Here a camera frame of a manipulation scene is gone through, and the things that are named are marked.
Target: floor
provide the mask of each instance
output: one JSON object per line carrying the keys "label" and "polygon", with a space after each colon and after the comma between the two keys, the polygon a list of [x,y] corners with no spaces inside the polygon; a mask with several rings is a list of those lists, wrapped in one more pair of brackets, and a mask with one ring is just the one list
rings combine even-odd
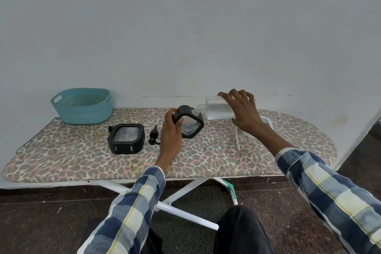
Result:
{"label": "floor", "polygon": [[[339,173],[381,199],[381,126],[375,125]],[[253,209],[276,253],[344,254],[284,177],[230,179],[239,204]],[[162,199],[185,182],[168,182]],[[105,217],[116,193],[95,186],[0,190],[0,253],[75,253],[89,220]],[[207,181],[173,203],[175,207],[216,222],[232,205],[225,189]],[[214,232],[164,212],[152,228],[171,253],[211,253]]]}

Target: person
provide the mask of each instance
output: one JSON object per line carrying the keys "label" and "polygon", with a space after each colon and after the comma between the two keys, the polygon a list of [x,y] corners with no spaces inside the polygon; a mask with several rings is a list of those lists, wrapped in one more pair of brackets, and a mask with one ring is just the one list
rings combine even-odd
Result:
{"label": "person", "polygon": [[[263,123],[251,93],[232,89],[218,95],[232,107],[236,116],[233,123],[256,137],[274,155],[279,169],[349,253],[381,253],[381,203],[377,199]],[[164,190],[165,172],[181,147],[182,121],[176,125],[172,122],[175,111],[172,108],[165,115],[155,165],[144,171],[130,191],[113,200],[107,218],[78,253],[162,253],[162,241],[149,225]],[[213,253],[274,253],[251,209],[234,206],[218,220],[218,225]]]}

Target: yellow stripe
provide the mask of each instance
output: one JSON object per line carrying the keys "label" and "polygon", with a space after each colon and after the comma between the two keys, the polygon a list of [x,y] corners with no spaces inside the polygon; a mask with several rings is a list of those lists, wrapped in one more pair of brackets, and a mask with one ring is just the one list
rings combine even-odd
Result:
{"label": "yellow stripe", "polygon": [[149,180],[150,180],[150,176],[148,176],[148,179],[147,179],[147,181],[145,182],[144,186],[140,189],[138,198],[135,200],[135,202],[134,202],[134,204],[132,205],[130,211],[128,212],[127,217],[124,219],[124,221],[123,221],[123,223],[122,223],[122,225],[121,225],[121,228],[120,228],[119,231],[118,231],[117,236],[115,237],[114,241],[112,242],[112,246],[111,246],[111,248],[107,251],[107,254],[110,254],[110,253],[114,250],[114,247],[115,247],[115,244],[116,244],[116,242],[117,242],[117,240],[118,240],[118,238],[119,238],[119,235],[120,235],[120,233],[123,231],[123,227],[124,227],[124,225],[126,225],[126,222],[127,222],[128,218],[130,218],[130,216],[131,216],[132,209],[133,209],[133,208],[135,207],[135,205],[138,203],[138,201],[139,201],[139,199],[140,199],[141,192],[143,191],[144,187],[147,185],[147,183],[148,183]]}
{"label": "yellow stripe", "polygon": [[319,187],[319,189],[321,189],[322,190],[322,192],[324,192],[325,194],[327,194],[333,201],[335,201],[335,203],[340,207],[340,209],[343,211],[343,212],[345,212],[346,214],[348,214],[349,216],[350,216],[350,218],[353,220],[353,221],[355,221],[355,223],[361,228],[361,230],[363,230],[364,231],[364,233],[369,237],[369,240],[373,243],[373,244],[375,244],[375,245],[377,245],[377,246],[381,246],[381,243],[380,243],[380,241],[374,241],[374,239],[372,238],[372,236],[370,235],[370,233],[362,226],[362,224],[360,223],[360,221],[358,221],[354,216],[353,216],[353,214],[349,211],[349,210],[347,210],[346,208],[345,208],[345,206],[344,205],[342,205],[342,204],[340,204],[338,201],[337,201],[337,199],[335,199],[335,197],[334,196],[332,196],[331,195],[331,193],[329,193],[329,191],[328,190],[326,190],[326,189],[324,189],[313,177],[312,177],[312,175],[307,171],[307,169],[308,168],[306,168],[306,165],[303,163],[303,161],[302,161],[302,159],[300,159],[300,162],[302,163],[302,165],[303,165],[303,168],[304,168],[304,172],[308,175],[308,177],[317,185],[317,187]]}

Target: ironing board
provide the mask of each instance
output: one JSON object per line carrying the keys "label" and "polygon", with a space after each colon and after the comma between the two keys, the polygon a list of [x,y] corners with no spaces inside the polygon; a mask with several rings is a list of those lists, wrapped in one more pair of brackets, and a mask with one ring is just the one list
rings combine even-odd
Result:
{"label": "ironing board", "polygon": [[[7,163],[3,177],[10,182],[96,184],[118,193],[128,188],[118,184],[136,180],[153,165],[159,155],[158,145],[149,145],[149,132],[157,120],[158,130],[168,111],[165,108],[116,108],[105,122],[96,125],[69,125],[55,118],[32,140],[22,146]],[[334,142],[316,126],[300,118],[279,112],[260,110],[272,120],[274,130],[302,150],[320,156],[327,165],[337,158]],[[201,219],[171,206],[171,203],[207,179],[214,179],[229,189],[234,204],[234,190],[222,178],[259,175],[282,175],[274,157],[256,139],[238,132],[241,146],[236,145],[235,127],[231,120],[208,121],[193,139],[183,145],[169,166],[167,179],[195,179],[172,196],[159,202],[157,210],[175,214],[206,227],[217,229],[215,223]],[[120,123],[141,123],[145,129],[143,150],[135,155],[114,155],[108,143],[108,126]]]}

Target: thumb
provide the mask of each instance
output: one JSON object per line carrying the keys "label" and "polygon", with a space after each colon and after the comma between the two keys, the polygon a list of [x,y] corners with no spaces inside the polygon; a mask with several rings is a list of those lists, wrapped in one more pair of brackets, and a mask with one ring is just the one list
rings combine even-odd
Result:
{"label": "thumb", "polygon": [[176,123],[176,134],[181,134],[181,125],[183,124],[184,118],[181,118]]}

